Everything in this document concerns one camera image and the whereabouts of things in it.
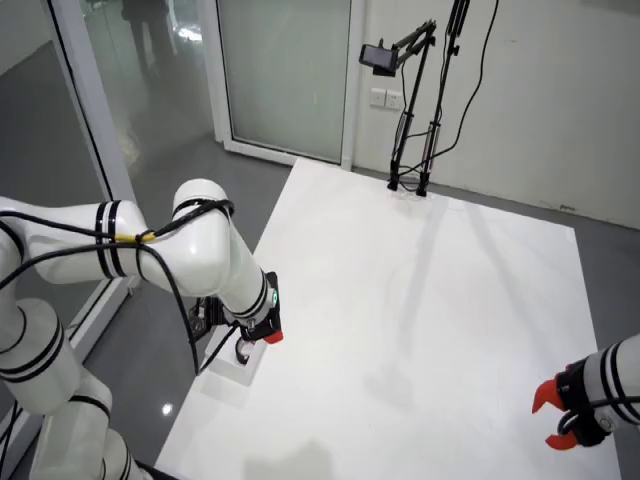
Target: black cable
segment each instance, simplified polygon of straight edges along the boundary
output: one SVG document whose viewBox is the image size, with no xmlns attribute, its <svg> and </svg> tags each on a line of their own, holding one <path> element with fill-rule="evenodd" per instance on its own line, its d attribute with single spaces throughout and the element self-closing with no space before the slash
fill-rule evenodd
<svg viewBox="0 0 640 480">
<path fill-rule="evenodd" d="M 9 420 L 9 426 L 4 437 L 4 445 L 2 446 L 2 457 L 0 457 L 0 478 L 2 478 L 2 471 L 4 470 L 4 461 L 7 458 L 7 450 L 9 449 L 9 442 L 11 441 L 11 434 L 13 433 L 13 426 L 18 419 L 18 402 L 13 402 L 13 408 L 11 410 L 11 418 Z"/>
<path fill-rule="evenodd" d="M 87 235 L 89 237 L 94 237 L 94 238 L 95 237 L 110 238 L 110 239 L 114 238 L 114 234 L 112 233 L 96 232 L 95 230 L 91 230 L 89 228 L 76 227 L 75 225 L 69 225 L 66 223 L 59 223 L 51 220 L 45 220 L 44 218 L 36 217 L 34 215 L 29 215 L 28 213 L 23 213 L 23 212 L 2 211 L 0 212 L 0 218 L 1 217 L 20 218 L 22 220 L 27 220 L 28 222 L 44 225 L 45 227 L 57 228 L 58 230 L 65 230 L 67 232 L 79 233 L 81 235 Z"/>
<path fill-rule="evenodd" d="M 155 230 L 153 233 L 156 237 L 166 235 L 167 233 L 173 232 L 174 230 L 183 227 L 197 217 L 200 217 L 201 215 L 204 215 L 205 213 L 216 209 L 222 210 L 225 215 L 227 215 L 228 210 L 228 215 L 233 215 L 233 203 L 230 200 L 210 200 L 203 203 L 198 208 L 194 208 L 189 213 L 178 218 L 177 220 L 173 220 L 167 223 L 164 227 L 160 228 L 159 230 Z"/>
<path fill-rule="evenodd" d="M 207 212 L 210 212 L 214 209 L 218 209 L 218 210 L 222 210 L 225 215 L 229 216 L 233 214 L 233 203 L 229 200 L 211 200 L 211 201 L 207 201 L 206 203 L 204 203 L 203 205 L 200 205 L 198 208 L 195 208 L 194 210 L 192 210 L 191 212 L 187 213 L 186 215 L 184 215 L 183 217 L 180 217 L 177 220 L 174 220 L 172 222 L 169 222 L 167 225 L 165 225 L 164 227 L 162 227 L 161 229 L 159 229 L 158 231 L 153 232 L 154 235 L 156 236 L 156 238 L 165 235 L 167 233 L 170 233 L 172 231 L 175 231 L 179 228 L 181 228 L 182 226 L 186 225 L 187 223 L 191 222 L 192 220 L 194 220 L 195 218 L 204 215 Z M 56 228 L 59 230 L 65 230 L 65 231 L 69 231 L 69 232 L 74 232 L 74 233 L 78 233 L 78 234 L 82 234 L 82 235 L 87 235 L 93 238 L 109 238 L 109 239 L 115 239 L 115 234 L 109 234 L 109 233 L 103 233 L 103 232 L 97 232 L 95 230 L 91 230 L 91 229 L 86 229 L 86 228 L 81 228 L 81 227 L 76 227 L 74 225 L 69 225 L 69 224 L 65 224 L 65 223 L 60 223 L 60 222 L 55 222 L 55 221 L 51 221 L 51 220 L 46 220 L 34 215 L 29 215 L 27 213 L 23 213 L 23 212 L 15 212 L 15 211 L 2 211 L 0 212 L 0 217 L 15 217 L 15 218 L 20 218 L 26 221 L 30 221 L 33 223 L 37 223 L 40 225 L 44 225 L 47 227 L 51 227 L 51 228 Z M 195 339 L 193 337 L 193 332 L 191 331 L 191 328 L 189 326 L 189 317 L 187 315 L 187 311 L 185 309 L 184 306 L 184 302 L 182 301 L 182 297 L 180 295 L 180 291 L 178 289 L 178 286 L 176 284 L 175 278 L 173 276 L 173 274 L 171 273 L 171 270 L 169 269 L 169 266 L 166 264 L 166 262 L 164 261 L 164 258 L 162 258 L 162 256 L 153 248 L 150 248 L 148 245 L 142 243 L 142 238 L 144 237 L 144 234 L 146 233 L 151 233 L 151 230 L 147 230 L 146 232 L 144 232 L 143 234 L 140 235 L 136 235 L 135 239 L 136 242 L 131 242 L 131 243 L 111 243 L 111 244 L 91 244 L 91 245 L 81 245 L 78 247 L 71 247 L 71 248 L 67 248 L 67 249 L 63 249 L 63 250 L 58 250 L 57 252 L 49 252 L 49 253 L 45 253 L 42 254 L 38 257 L 35 258 L 31 258 L 29 260 L 27 260 L 26 262 L 22 263 L 18 268 L 16 268 L 13 272 L 11 272 L 9 275 L 7 275 L 5 278 L 3 278 L 0 281 L 0 290 L 2 290 L 3 288 L 5 288 L 8 284 L 10 284 L 12 281 L 14 281 L 18 276 L 20 276 L 22 273 L 24 273 L 25 271 L 27 271 L 28 269 L 30 269 L 31 267 L 34 267 L 35 265 L 37 265 L 38 263 L 41 263 L 43 261 L 46 260 L 51 260 L 54 258 L 59 258 L 59 257 L 65 257 L 65 256 L 70 256 L 70 255 L 75 255 L 78 253 L 87 253 L 87 252 L 97 252 L 97 251 L 102 251 L 102 250 L 114 250 L 114 249 L 135 249 L 136 250 L 136 264 L 138 265 L 138 271 L 140 272 L 141 276 L 142 276 L 142 271 L 140 269 L 140 256 L 139 253 L 141 251 L 147 252 L 148 254 L 150 254 L 152 257 L 154 257 L 156 259 L 156 261 L 158 262 L 158 264 L 160 265 L 160 268 L 162 269 L 163 273 L 165 274 L 165 276 L 167 277 L 167 281 L 169 282 L 169 286 L 171 288 L 171 291 L 175 297 L 176 303 L 178 304 L 178 309 L 180 310 L 180 315 L 182 317 L 182 321 L 187 333 L 187 338 L 189 340 L 189 346 L 191 349 L 191 356 L 193 359 L 193 364 L 194 364 L 194 371 L 196 373 L 196 375 L 199 374 L 199 361 L 198 361 L 198 352 L 196 350 L 196 345 L 195 345 Z"/>
<path fill-rule="evenodd" d="M 68 256 L 71 256 L 71 255 L 77 255 L 79 253 L 98 252 L 98 251 L 103 251 L 103 250 L 117 250 L 117 249 L 138 249 L 138 250 L 142 250 L 142 251 L 148 253 L 149 255 L 151 255 L 152 257 L 154 257 L 156 259 L 156 261 L 158 262 L 158 264 L 160 265 L 160 268 L 162 269 L 163 273 L 167 277 L 167 281 L 169 282 L 169 287 L 171 288 L 171 292 L 173 293 L 173 296 L 175 297 L 176 303 L 178 304 L 178 309 L 180 310 L 180 316 L 182 317 L 182 321 L 184 323 L 184 327 L 185 327 L 185 330 L 187 332 L 187 338 L 189 340 L 189 346 L 191 347 L 191 356 L 193 358 L 194 370 L 195 370 L 195 372 L 197 374 L 198 373 L 198 365 L 199 365 L 199 363 L 198 363 L 198 352 L 196 350 L 195 340 L 193 338 L 193 332 L 191 331 L 191 328 L 189 326 L 189 317 L 188 317 L 187 311 L 186 311 L 186 309 L 184 307 L 184 302 L 182 301 L 182 297 L 180 296 L 180 291 L 178 290 L 178 285 L 176 284 L 175 278 L 173 277 L 173 274 L 171 273 L 171 270 L 169 269 L 167 263 L 165 262 L 164 258 L 162 258 L 162 255 L 160 255 L 157 251 L 155 251 L 153 248 L 149 247 L 148 245 L 145 245 L 144 243 L 143 244 L 138 244 L 138 243 L 107 243 L 107 244 L 97 244 L 97 245 L 90 244 L 90 245 L 80 245 L 80 246 L 77 246 L 77 247 L 65 248 L 65 249 L 62 249 L 62 250 L 55 251 L 55 252 L 43 253 L 42 255 L 39 255 L 39 256 L 34 257 L 34 258 L 30 258 L 29 260 L 25 261 L 18 268 L 16 268 L 13 272 L 11 272 L 4 279 L 2 279 L 2 281 L 0 281 L 0 290 L 2 290 L 7 285 L 9 285 L 12 281 L 14 281 L 16 278 L 18 278 L 25 271 L 29 270 L 30 268 L 36 266 L 37 264 L 39 264 L 41 262 L 44 262 L 44 261 L 47 261 L 47 260 L 52 260 L 54 258 L 68 257 Z"/>
<path fill-rule="evenodd" d="M 562 418 L 558 422 L 558 435 L 566 435 L 567 433 L 569 433 L 578 415 L 580 415 L 581 413 L 589 413 L 591 412 L 591 410 L 596 408 L 606 407 L 609 405 L 622 405 L 625 403 L 640 403 L 640 395 L 624 398 L 605 398 L 602 400 L 589 402 L 584 407 L 569 410 L 562 416 Z"/>
<path fill-rule="evenodd" d="M 498 14 L 499 5 L 500 5 L 500 0 L 496 0 L 495 7 L 493 9 L 493 15 L 491 17 L 491 23 L 489 24 L 489 30 L 487 30 L 487 36 L 485 37 L 484 45 L 482 46 L 482 55 L 480 57 L 480 78 L 478 79 L 478 85 L 476 85 L 476 88 L 471 94 L 471 98 L 469 98 L 469 101 L 467 102 L 467 106 L 465 107 L 464 112 L 462 113 L 462 118 L 460 119 L 460 125 L 458 127 L 458 133 L 456 135 L 456 139 L 450 147 L 445 148 L 444 150 L 436 153 L 433 156 L 433 158 L 439 157 L 440 155 L 444 155 L 445 153 L 450 152 L 456 147 L 456 145 L 458 144 L 458 141 L 460 140 L 460 135 L 462 134 L 462 126 L 464 125 L 464 120 L 467 116 L 467 112 L 469 111 L 469 107 L 471 107 L 471 103 L 473 102 L 473 99 L 475 98 L 476 94 L 478 93 L 478 90 L 480 90 L 480 86 L 482 85 L 482 77 L 484 75 L 484 59 L 487 53 L 487 44 L 489 43 L 489 37 L 491 36 L 491 31 L 493 30 L 493 24 L 495 23 L 496 15 Z"/>
<path fill-rule="evenodd" d="M 218 353 L 220 353 L 220 350 L 222 350 L 222 347 L 224 347 L 224 344 L 227 343 L 227 340 L 229 340 L 231 338 L 231 336 L 235 333 L 235 331 L 237 329 L 238 329 L 238 325 L 237 324 L 235 324 L 233 327 L 231 327 L 229 329 L 229 331 L 222 338 L 222 341 L 218 344 L 218 346 L 215 348 L 215 350 L 213 352 L 211 352 L 211 355 L 209 355 L 209 358 L 207 358 L 205 360 L 205 362 L 202 364 L 202 367 L 200 367 L 200 370 L 198 370 L 198 375 L 200 375 L 202 372 L 204 372 L 207 369 L 207 367 L 209 365 L 211 365 L 211 362 L 213 362 L 213 359 L 216 358 Z"/>
<path fill-rule="evenodd" d="M 404 110 L 407 109 L 407 89 L 404 85 L 404 66 L 405 65 L 406 63 L 403 63 L 402 67 L 400 67 L 400 75 L 402 76 L 402 100 L 404 101 Z"/>
</svg>

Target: wall outlet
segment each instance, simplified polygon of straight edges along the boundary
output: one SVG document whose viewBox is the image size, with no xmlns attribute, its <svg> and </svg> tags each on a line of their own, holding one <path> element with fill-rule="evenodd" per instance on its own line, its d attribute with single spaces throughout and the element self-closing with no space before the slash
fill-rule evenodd
<svg viewBox="0 0 640 480">
<path fill-rule="evenodd" d="M 372 88 L 369 103 L 376 107 L 384 107 L 387 91 L 384 88 Z"/>
<path fill-rule="evenodd" d="M 387 90 L 387 97 L 384 105 L 387 108 L 392 108 L 394 110 L 401 110 L 404 105 L 402 92 L 396 92 L 395 90 Z"/>
</svg>

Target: white wall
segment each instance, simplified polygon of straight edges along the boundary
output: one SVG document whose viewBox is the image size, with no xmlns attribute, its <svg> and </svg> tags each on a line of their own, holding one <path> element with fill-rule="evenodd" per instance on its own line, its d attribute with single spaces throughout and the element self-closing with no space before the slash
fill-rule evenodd
<svg viewBox="0 0 640 480">
<path fill-rule="evenodd" d="M 452 0 L 370 0 L 365 41 L 385 45 L 434 18 L 414 132 L 433 116 L 442 38 Z M 444 98 L 440 148 L 455 138 L 477 82 L 493 0 L 472 0 Z M 640 228 L 640 2 L 502 0 L 485 79 L 462 138 L 436 160 L 432 180 Z M 418 58 L 407 65 L 407 89 Z M 355 164 L 387 172 L 398 112 L 369 106 L 372 86 L 395 79 L 363 71 Z M 403 163 L 417 163 L 421 139 Z"/>
<path fill-rule="evenodd" d="M 0 75 L 50 39 L 40 0 L 0 0 Z"/>
</svg>

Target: gray floor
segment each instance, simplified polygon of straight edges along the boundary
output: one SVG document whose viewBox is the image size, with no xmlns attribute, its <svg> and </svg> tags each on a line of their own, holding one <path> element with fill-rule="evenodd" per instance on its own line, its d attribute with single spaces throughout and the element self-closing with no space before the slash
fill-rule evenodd
<svg viewBox="0 0 640 480">
<path fill-rule="evenodd" d="M 110 9 L 103 10 L 102 16 L 89 18 L 87 24 L 127 154 L 136 196 L 149 224 L 157 226 L 168 219 L 173 192 L 184 180 L 211 178 L 219 182 L 236 203 L 234 222 L 249 247 L 254 248 L 289 169 L 230 155 L 215 143 L 211 119 L 207 109 L 203 109 L 208 98 L 202 98 L 200 88 L 203 72 L 198 46 L 178 45 L 179 58 L 172 63 L 173 67 L 158 69 L 151 80 L 142 80 L 139 58 L 132 50 L 130 27 L 119 18 L 119 2 L 110 2 L 108 6 Z M 114 49 L 114 55 L 108 56 L 109 49 Z M 38 63 L 29 68 L 36 72 L 51 71 L 55 65 L 47 62 L 52 58 L 55 61 L 55 57 L 35 57 Z M 191 72 L 187 78 L 185 72 Z M 200 76 L 200 80 L 192 78 L 194 76 Z M 180 88 L 184 82 L 199 87 Z M 23 83 L 30 85 L 20 80 L 15 91 L 22 89 L 28 99 L 32 93 L 24 90 Z M 62 107 L 51 102 L 58 98 L 62 87 L 47 90 L 50 87 L 51 82 L 47 81 L 29 88 L 38 89 L 44 96 L 39 104 L 44 105 L 45 110 L 47 107 L 59 110 Z M 121 91 L 126 95 L 119 96 Z M 36 137 L 40 130 L 62 124 L 56 123 L 56 118 L 39 123 L 31 118 L 31 123 L 22 128 L 34 138 L 42 138 Z M 66 138 L 64 129 L 52 132 L 49 135 L 56 139 Z M 33 161 L 48 158 L 42 151 L 29 151 L 26 155 Z M 598 346 L 607 346 L 640 331 L 637 321 L 640 296 L 635 287 L 640 283 L 639 232 L 459 190 L 444 187 L 433 190 L 574 227 Z M 123 304 L 87 365 L 114 394 L 113 428 L 123 434 L 139 460 L 153 464 L 193 380 L 185 334 L 172 298 L 143 285 Z M 531 386 L 532 395 L 535 387 Z M 161 413 L 165 404 L 173 405 L 172 413 L 167 416 Z M 528 409 L 529 405 L 523 406 L 523 411 Z M 635 430 L 627 430 L 617 434 L 616 441 L 623 479 L 638 478 L 640 435 Z M 13 478 L 27 478 L 29 464 L 30 457 L 26 457 Z"/>
</svg>

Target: glass wall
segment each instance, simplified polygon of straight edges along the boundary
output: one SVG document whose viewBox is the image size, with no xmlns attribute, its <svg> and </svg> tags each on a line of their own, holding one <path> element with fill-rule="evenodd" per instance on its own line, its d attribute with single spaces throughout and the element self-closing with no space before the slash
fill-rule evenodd
<svg viewBox="0 0 640 480">
<path fill-rule="evenodd" d="M 163 224 L 180 183 L 207 176 L 217 153 L 197 2 L 76 1 L 138 204 Z"/>
<path fill-rule="evenodd" d="M 104 201 L 39 0 L 0 1 L 0 196 L 46 206 Z M 18 298 L 48 301 L 68 326 L 96 283 L 52 286 L 35 271 Z M 0 383 L 0 414 L 13 397 Z"/>
<path fill-rule="evenodd" d="M 351 2 L 218 5 L 234 138 L 339 163 Z"/>
</svg>

